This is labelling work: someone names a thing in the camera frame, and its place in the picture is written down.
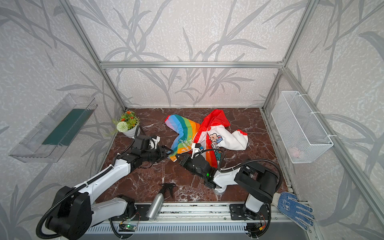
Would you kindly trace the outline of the silver spray bottle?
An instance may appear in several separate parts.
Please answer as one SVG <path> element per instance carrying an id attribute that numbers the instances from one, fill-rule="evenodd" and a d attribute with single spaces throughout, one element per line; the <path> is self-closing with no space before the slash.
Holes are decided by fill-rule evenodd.
<path id="1" fill-rule="evenodd" d="M 148 209 L 146 213 L 146 217 L 149 220 L 154 220 L 156 216 L 158 215 L 158 212 L 160 211 L 163 202 L 165 200 L 165 194 L 166 191 L 169 191 L 170 197 L 174 197 L 173 189 L 176 187 L 175 183 L 164 183 L 162 184 L 162 188 L 158 192 L 158 194 L 155 196 L 154 200 L 152 201 L 150 208 Z"/>

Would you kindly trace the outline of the clear plastic wall shelf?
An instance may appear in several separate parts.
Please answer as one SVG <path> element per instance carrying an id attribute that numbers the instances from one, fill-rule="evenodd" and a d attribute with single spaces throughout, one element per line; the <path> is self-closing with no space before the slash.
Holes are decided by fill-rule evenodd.
<path id="1" fill-rule="evenodd" d="M 67 94 L 9 156 L 23 163 L 56 163 L 94 113 L 94 97 Z"/>

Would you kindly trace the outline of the pink object in basket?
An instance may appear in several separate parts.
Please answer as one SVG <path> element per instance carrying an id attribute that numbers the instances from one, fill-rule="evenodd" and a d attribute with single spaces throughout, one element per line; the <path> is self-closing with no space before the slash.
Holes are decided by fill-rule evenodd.
<path id="1" fill-rule="evenodd" d="M 303 151 L 296 147 L 289 148 L 289 154 L 293 159 L 301 159 L 303 157 Z"/>

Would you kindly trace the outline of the blue white work glove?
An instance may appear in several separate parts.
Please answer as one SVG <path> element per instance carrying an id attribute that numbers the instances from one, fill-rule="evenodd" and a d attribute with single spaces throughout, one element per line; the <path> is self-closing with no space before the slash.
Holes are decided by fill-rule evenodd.
<path id="1" fill-rule="evenodd" d="M 275 193 L 272 204 L 291 221 L 305 231 L 314 226 L 313 209 L 299 202 L 296 195 L 289 192 Z"/>

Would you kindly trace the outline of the potted artificial flower plant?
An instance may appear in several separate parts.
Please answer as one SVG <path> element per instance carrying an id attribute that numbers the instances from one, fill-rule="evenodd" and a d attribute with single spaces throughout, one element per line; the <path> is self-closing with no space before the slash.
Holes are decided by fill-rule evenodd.
<path id="1" fill-rule="evenodd" d="M 118 120 L 113 120 L 115 129 L 112 134 L 121 133 L 124 136 L 134 139 L 141 133 L 140 119 L 132 110 L 125 110 Z"/>

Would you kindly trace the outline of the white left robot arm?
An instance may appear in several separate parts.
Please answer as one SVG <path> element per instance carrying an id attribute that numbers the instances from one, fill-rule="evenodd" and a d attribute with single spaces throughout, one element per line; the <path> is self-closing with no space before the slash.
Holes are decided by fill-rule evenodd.
<path id="1" fill-rule="evenodd" d="M 51 208 L 42 216 L 36 234 L 41 239 L 64 237 L 77 240 L 89 228 L 114 217 L 131 219 L 137 214 L 135 201 L 126 196 L 95 203 L 95 200 L 117 181 L 126 177 L 143 162 L 158 163 L 173 151 L 166 146 L 142 151 L 137 155 L 126 153 L 118 155 L 115 163 L 72 188 L 61 188 Z"/>

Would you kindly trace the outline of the aluminium cage frame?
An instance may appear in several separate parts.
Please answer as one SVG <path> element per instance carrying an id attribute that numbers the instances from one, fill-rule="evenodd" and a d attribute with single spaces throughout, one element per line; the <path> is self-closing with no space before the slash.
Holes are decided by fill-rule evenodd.
<path id="1" fill-rule="evenodd" d="M 89 40 L 86 31 L 84 30 L 79 18 L 77 17 L 74 8 L 72 7 L 70 1 L 60 1 L 60 7 L 63 13 L 70 20 L 73 28 L 78 34 L 81 42 L 85 46 L 87 52 L 90 54 L 93 63 L 96 66 L 96 71 L 102 76 L 102 79 L 113 92 L 113 95 L 118 100 L 121 108 L 125 107 L 125 104 L 117 92 L 112 81 L 108 77 L 103 65 L 106 65 L 107 68 L 143 68 L 143 69 L 154 69 L 154 68 L 194 68 L 194 69 L 205 69 L 205 68 L 236 68 L 236 69 L 278 69 L 279 73 L 274 80 L 272 89 L 269 92 L 266 102 L 269 103 L 271 100 L 271 95 L 276 90 L 277 85 L 280 82 L 281 77 L 287 78 L 287 81 L 290 83 L 290 86 L 298 91 L 301 96 L 303 96 L 304 101 L 308 104 L 309 108 L 313 111 L 318 111 L 318 107 L 312 101 L 310 96 L 307 94 L 307 91 L 302 87 L 298 82 L 298 79 L 293 75 L 292 71 L 288 67 L 289 60 L 292 58 L 295 48 L 299 43 L 299 39 L 303 36 L 305 28 L 308 26 L 310 19 L 313 17 L 316 10 L 318 1 L 309 1 L 306 5 L 304 14 L 300 20 L 299 26 L 294 33 L 294 37 L 290 43 L 288 52 L 283 60 L 280 62 L 102 62 L 99 60 L 99 57 L 96 54 L 94 47 Z M 327 120 L 320 113 L 316 114 L 319 122 L 324 127 L 325 131 L 328 134 L 334 136 L 334 146 L 332 148 L 334 154 L 337 156 L 339 162 L 345 169 L 345 173 L 348 174 L 349 178 L 355 184 L 356 188 L 360 191 L 361 196 L 366 201 L 367 205 L 371 211 L 375 214 L 380 224 L 384 223 L 384 199 L 379 194 L 379 192 L 374 188 L 372 182 L 369 178 L 363 173 L 363 170 L 358 166 L 357 162 L 353 159 L 352 155 L 348 152 L 345 145 L 340 140 L 340 137 L 336 135 L 336 132 L 329 125 Z"/>

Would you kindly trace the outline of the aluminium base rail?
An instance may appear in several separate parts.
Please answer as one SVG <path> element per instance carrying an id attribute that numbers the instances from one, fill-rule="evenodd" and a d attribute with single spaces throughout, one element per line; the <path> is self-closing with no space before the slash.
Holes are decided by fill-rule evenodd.
<path id="1" fill-rule="evenodd" d="M 202 202 L 202 203 L 165 203 L 154 220 L 149 220 L 146 213 L 148 204 L 136 205 L 137 212 L 130 219 L 114 217 L 111 221 L 90 228 L 87 234 L 107 234 L 117 231 L 121 235 L 128 234 L 221 234 L 239 233 L 253 234 L 260 227 L 272 230 L 274 227 L 298 227 L 289 218 L 281 214 L 275 207 L 263 207 L 256 220 L 238 216 L 243 208 L 241 202 Z M 135 232 L 119 232 L 119 224 L 137 223 Z"/>

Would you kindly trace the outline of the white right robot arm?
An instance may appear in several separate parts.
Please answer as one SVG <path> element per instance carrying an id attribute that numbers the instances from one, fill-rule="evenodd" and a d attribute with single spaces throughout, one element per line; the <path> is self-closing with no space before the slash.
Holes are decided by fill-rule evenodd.
<path id="1" fill-rule="evenodd" d="M 195 156 L 183 153 L 176 155 L 180 165 L 191 174 L 204 180 L 206 187 L 217 195 L 224 193 L 227 186 L 238 185 L 248 192 L 242 210 L 238 216 L 256 220 L 263 206 L 270 208 L 273 196 L 283 182 L 283 173 L 279 165 L 265 160 L 248 160 L 227 169 L 212 167 L 201 154 Z"/>

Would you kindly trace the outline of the red white rainbow kids jacket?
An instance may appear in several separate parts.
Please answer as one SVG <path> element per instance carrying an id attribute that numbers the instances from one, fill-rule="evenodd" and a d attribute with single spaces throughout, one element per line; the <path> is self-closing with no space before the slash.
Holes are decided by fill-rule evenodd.
<path id="1" fill-rule="evenodd" d="M 192 144 L 200 144 L 201 150 L 209 149 L 203 153 L 203 157 L 210 166 L 216 168 L 219 157 L 213 149 L 244 151 L 249 141 L 247 133 L 241 130 L 230 133 L 227 130 L 230 122 L 222 110 L 213 110 L 201 124 L 179 115 L 169 115 L 165 124 L 178 134 L 171 146 L 174 153 L 169 156 L 173 162 L 177 160 L 176 154 L 189 152 Z"/>

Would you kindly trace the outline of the green circuit board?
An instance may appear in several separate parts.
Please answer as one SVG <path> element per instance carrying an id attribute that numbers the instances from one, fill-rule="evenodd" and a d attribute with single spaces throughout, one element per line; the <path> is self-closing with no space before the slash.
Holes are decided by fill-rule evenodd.
<path id="1" fill-rule="evenodd" d="M 138 229 L 138 224 L 139 224 L 139 222 L 137 222 L 137 223 L 121 222 L 119 224 L 119 232 L 121 232 L 121 233 L 135 232 Z"/>

